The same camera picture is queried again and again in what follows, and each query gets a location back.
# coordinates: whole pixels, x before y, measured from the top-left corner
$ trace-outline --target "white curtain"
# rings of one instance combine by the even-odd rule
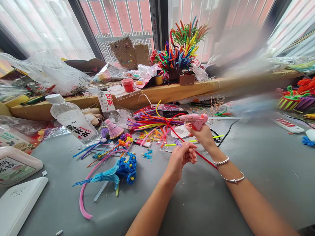
[[[66,0],[0,0],[0,24],[30,55],[51,49],[65,59],[94,58]]]

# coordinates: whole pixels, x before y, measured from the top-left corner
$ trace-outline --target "red paint jar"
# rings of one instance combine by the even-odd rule
[[[133,92],[136,90],[134,80],[131,78],[123,79],[121,83],[124,86],[126,92]]]

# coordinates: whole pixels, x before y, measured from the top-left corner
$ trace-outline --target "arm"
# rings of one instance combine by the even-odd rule
[[[212,133],[207,125],[203,125],[200,131],[191,127],[187,130],[195,136],[203,147],[208,151],[214,162],[227,159],[226,155],[216,146]],[[220,174],[229,180],[243,177],[239,169],[231,162],[219,165]],[[256,236],[297,236],[297,232],[288,225],[258,192],[258,190],[245,178],[242,181],[230,183],[226,181],[237,206],[239,207],[245,221]]]
[[[158,235],[168,202],[176,183],[181,179],[184,165],[197,162],[193,148],[197,146],[185,142],[182,147],[174,149],[165,173],[131,224],[127,236]]]

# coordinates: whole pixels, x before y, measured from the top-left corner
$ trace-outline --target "power strip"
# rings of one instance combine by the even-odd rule
[[[273,122],[291,133],[302,133],[305,131],[303,128],[296,126],[283,118],[273,119]]]
[[[40,177],[8,189],[0,198],[1,236],[17,236],[48,179]]]

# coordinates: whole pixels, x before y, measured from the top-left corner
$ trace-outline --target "hand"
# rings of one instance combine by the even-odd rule
[[[203,124],[201,129],[199,131],[196,131],[192,128],[191,125],[186,125],[186,129],[191,133],[192,136],[195,136],[201,145],[207,149],[207,148],[215,148],[216,143],[213,140],[212,132],[210,130],[210,127],[206,124]]]
[[[197,162],[197,156],[194,148],[197,148],[195,144],[191,142],[184,142],[182,147],[177,146],[171,155],[170,161],[164,173],[164,178],[172,183],[174,186],[181,179],[181,172],[183,167],[188,162],[195,164]]]

